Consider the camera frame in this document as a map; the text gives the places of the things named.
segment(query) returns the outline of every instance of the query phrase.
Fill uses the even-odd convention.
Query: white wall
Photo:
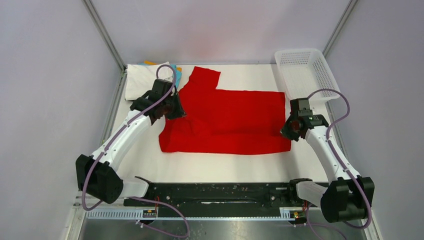
[[[424,235],[424,1],[359,1],[327,57],[349,160],[375,182],[384,240]],[[337,116],[346,112],[334,101]]]
[[[0,239],[56,240],[120,71],[80,0],[0,1]]]
[[[270,63],[323,50],[349,0],[93,0],[127,64]]]

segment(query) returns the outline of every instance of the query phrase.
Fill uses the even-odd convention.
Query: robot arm
[[[76,160],[76,176],[79,190],[83,189],[86,176],[95,159],[100,158],[88,181],[87,193],[111,204],[118,198],[143,197],[149,187],[147,181],[140,178],[121,179],[117,175],[119,166],[138,137],[155,121],[165,115],[167,119],[175,119],[186,115],[177,91],[164,98],[160,104],[146,111],[159,99],[164,97],[172,87],[172,83],[156,79],[153,88],[136,99],[127,117],[112,136],[95,150],[90,156],[81,154]]]
[[[290,117],[281,129],[281,134],[290,140],[298,141],[299,137],[306,140],[318,156],[329,184],[324,187],[308,178],[291,180],[289,190],[292,199],[306,200],[318,206],[329,223],[366,218],[364,200],[346,171],[349,170],[356,176],[370,204],[374,195],[371,178],[361,177],[337,145],[334,146],[334,151],[331,149],[327,140],[329,125],[324,116],[313,115],[308,98],[291,100],[290,108]]]

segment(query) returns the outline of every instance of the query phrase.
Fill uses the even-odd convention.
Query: white plastic basket
[[[275,62],[289,100],[306,98],[318,89],[340,91],[326,59],[318,49],[280,50],[275,53]],[[309,101],[325,103],[338,97],[337,93],[322,91],[316,93]]]

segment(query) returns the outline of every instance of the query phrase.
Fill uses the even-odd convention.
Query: white towel
[[[170,64],[165,62],[158,65],[136,65],[128,64],[126,69],[126,88],[125,100],[136,100],[152,90],[153,83],[156,80],[156,70],[160,65]],[[173,71],[169,67],[162,67],[159,70],[159,78],[167,79],[172,77]]]

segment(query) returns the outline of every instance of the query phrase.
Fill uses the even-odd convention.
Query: white table
[[[217,88],[224,90],[284,92],[276,65],[219,64],[197,65],[221,72]],[[181,89],[188,81],[195,65],[180,65]],[[119,103],[113,130],[125,119],[131,102],[124,95]],[[314,114],[329,116],[324,104],[312,105]],[[286,118],[290,105],[286,99]],[[163,153],[159,134],[165,119],[157,120],[129,150],[118,170],[121,178],[140,176],[161,183],[254,183],[288,182],[296,178],[310,178],[327,182],[320,161],[305,140],[292,142],[290,152],[263,155],[235,155],[212,153]]]

